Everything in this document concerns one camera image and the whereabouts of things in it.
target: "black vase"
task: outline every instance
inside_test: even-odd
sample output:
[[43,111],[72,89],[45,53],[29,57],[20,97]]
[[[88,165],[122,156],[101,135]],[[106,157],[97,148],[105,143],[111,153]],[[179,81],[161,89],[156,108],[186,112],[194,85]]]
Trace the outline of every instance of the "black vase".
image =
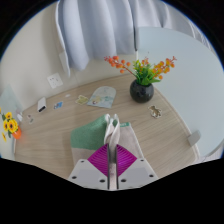
[[130,86],[130,94],[133,100],[137,103],[146,103],[152,99],[154,94],[154,87],[152,84],[143,86],[137,83],[135,79]]

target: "floor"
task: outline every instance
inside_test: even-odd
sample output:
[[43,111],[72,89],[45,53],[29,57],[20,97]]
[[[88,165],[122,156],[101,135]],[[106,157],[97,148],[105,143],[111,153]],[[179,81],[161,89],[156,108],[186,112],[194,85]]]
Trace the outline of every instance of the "floor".
[[199,164],[199,163],[204,163],[204,162],[209,162],[209,161],[216,160],[216,159],[220,159],[221,156],[222,156],[222,152],[223,152],[223,147],[219,148],[211,156],[201,157],[200,159],[198,159],[197,161],[195,161],[193,165]]

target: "artificial flower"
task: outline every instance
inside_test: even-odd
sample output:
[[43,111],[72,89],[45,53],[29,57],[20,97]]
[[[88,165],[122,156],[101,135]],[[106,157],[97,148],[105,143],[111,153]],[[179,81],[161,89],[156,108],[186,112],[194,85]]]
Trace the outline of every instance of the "artificial flower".
[[12,119],[12,113],[11,112],[8,112],[6,115],[5,115],[6,119],[9,120],[9,119]]
[[6,142],[6,137],[5,137],[5,134],[2,132],[2,137],[4,139],[4,141]]
[[16,125],[13,120],[10,120],[8,122],[8,128],[11,133],[14,133],[16,131]]
[[7,122],[7,120],[4,120],[3,121],[3,128],[4,128],[4,130],[7,132],[8,131],[8,122]]

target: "white wall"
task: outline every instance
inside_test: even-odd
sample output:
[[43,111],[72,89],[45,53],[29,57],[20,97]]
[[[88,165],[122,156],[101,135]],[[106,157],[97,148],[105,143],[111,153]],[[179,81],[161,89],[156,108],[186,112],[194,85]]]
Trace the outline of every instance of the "white wall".
[[[0,93],[10,84],[24,110],[43,96],[48,98],[79,85],[120,75],[119,70],[110,67],[107,62],[92,60],[84,71],[72,69],[71,77],[67,77],[57,50],[56,4],[43,9],[21,28],[1,60]],[[132,62],[135,56],[122,58]],[[47,77],[54,73],[60,74],[64,85],[52,89]]]

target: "small card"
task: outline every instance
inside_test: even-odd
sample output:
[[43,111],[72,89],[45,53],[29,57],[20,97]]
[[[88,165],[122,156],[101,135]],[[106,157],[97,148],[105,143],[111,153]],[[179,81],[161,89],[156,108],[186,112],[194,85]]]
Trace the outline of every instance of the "small card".
[[56,104],[54,105],[54,109],[58,109],[58,108],[62,107],[62,104],[63,104],[63,102],[62,102],[62,101],[61,101],[61,102],[56,103]]
[[87,105],[95,107],[111,108],[116,90],[109,86],[102,86],[96,89]]
[[79,98],[75,101],[76,103],[83,105],[88,102],[88,98],[82,95],[79,95]]

